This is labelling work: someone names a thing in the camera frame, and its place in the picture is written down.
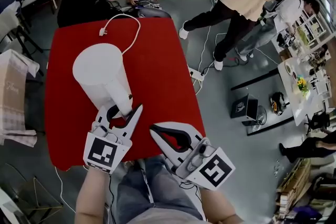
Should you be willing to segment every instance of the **shoe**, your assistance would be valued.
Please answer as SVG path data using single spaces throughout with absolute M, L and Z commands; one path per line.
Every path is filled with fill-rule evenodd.
M 235 51 L 236 51 L 236 53 L 238 54 L 238 56 L 240 57 L 240 59 L 241 59 L 242 61 L 244 61 L 244 62 L 247 61 L 247 55 L 241 55 L 241 54 L 238 52 L 238 49 L 237 49 L 237 48 L 235 48 Z
M 282 156 L 286 155 L 286 148 L 281 143 L 279 144 L 279 150 Z
M 216 70 L 221 71 L 223 69 L 223 61 L 221 61 L 221 62 L 216 61 L 215 52 L 212 53 L 212 56 L 214 57 L 214 60 L 215 60 L 214 61 L 214 66 L 215 66 Z
M 182 38 L 182 39 L 187 39 L 188 34 L 189 34 L 188 31 L 184 30 L 184 24 L 185 24 L 185 22 L 183 23 L 182 28 L 181 28 L 180 31 L 178 32 L 178 35 L 179 35 L 180 38 Z

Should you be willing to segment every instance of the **concrete floor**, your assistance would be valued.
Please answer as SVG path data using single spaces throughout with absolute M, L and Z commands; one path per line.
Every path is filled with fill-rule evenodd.
M 211 0 L 160 0 L 160 3 L 163 9 L 171 14 L 176 29 L 179 29 L 185 20 L 211 8 Z M 213 61 L 215 35 L 225 33 L 228 23 L 223 22 L 211 28 L 203 55 L 202 68 Z M 52 15 L 49 6 L 45 6 L 33 16 L 31 37 L 42 48 L 48 49 L 51 46 L 56 28 L 56 15 Z M 198 29 L 190 33 L 188 40 L 181 40 L 187 62 L 192 68 L 198 67 L 207 31 L 208 28 Z M 276 62 L 280 62 L 272 44 L 263 47 L 262 51 Z M 34 57 L 46 73 L 48 52 L 46 51 L 43 55 L 37 52 Z M 230 57 L 236 57 L 234 51 L 229 53 L 228 58 Z M 224 62 L 226 65 L 232 63 L 227 59 Z M 210 69 L 203 83 L 203 88 L 197 95 L 207 136 L 213 144 L 222 147 L 236 166 L 236 171 L 220 190 L 229 198 L 237 213 L 247 223 L 261 224 L 270 221 L 275 210 L 276 187 L 290 169 L 289 162 L 278 152 L 278 143 L 282 142 L 285 145 L 297 143 L 301 140 L 304 128 L 302 126 L 296 127 L 292 122 L 271 132 L 251 137 L 246 136 L 245 127 L 230 118 L 232 102 L 242 96 L 246 89 L 231 92 L 230 88 L 267 73 L 275 67 L 276 65 L 272 61 L 255 51 L 254 58 L 246 66 L 224 68 L 222 72 Z M 249 87 L 249 91 L 255 97 L 264 100 L 269 93 L 277 90 L 276 85 L 281 86 L 279 77 L 259 82 Z M 44 90 L 44 86 L 27 86 L 26 121 L 38 130 L 44 129 Z M 280 169 L 276 177 L 274 169 L 278 165 L 277 160 L 279 160 Z M 38 141 L 34 148 L 6 141 L 5 145 L 0 147 L 0 165 L 6 162 L 17 167 L 26 178 L 37 176 L 50 193 L 60 200 L 60 182 L 49 158 L 45 136 L 38 134 Z M 64 199 L 74 208 L 86 171 L 82 167 L 73 167 L 67 172 L 59 173 L 64 182 Z M 9 174 L 13 177 L 17 176 L 9 173 L 7 168 L 0 169 L 1 178 L 4 178 L 5 175 L 9 176 Z M 114 193 L 116 193 L 117 182 L 121 177 L 122 173 L 119 171 L 113 174 L 112 190 Z M 194 191 L 191 196 L 197 203 Z M 65 206 L 61 212 L 45 223 L 73 223 L 73 216 L 73 212 Z

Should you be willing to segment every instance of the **black shoe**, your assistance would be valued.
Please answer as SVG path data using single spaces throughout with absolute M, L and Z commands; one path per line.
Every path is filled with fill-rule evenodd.
M 279 144 L 279 150 L 282 156 L 286 155 L 286 148 L 281 143 Z

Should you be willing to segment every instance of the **extension cord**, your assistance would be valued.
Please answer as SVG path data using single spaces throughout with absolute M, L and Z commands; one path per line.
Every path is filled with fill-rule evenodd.
M 204 75 L 201 74 L 201 72 L 195 70 L 195 69 L 192 69 L 190 67 L 188 67 L 189 69 L 189 74 L 190 76 L 193 78 L 193 79 L 196 79 L 198 81 L 203 81 L 204 80 Z

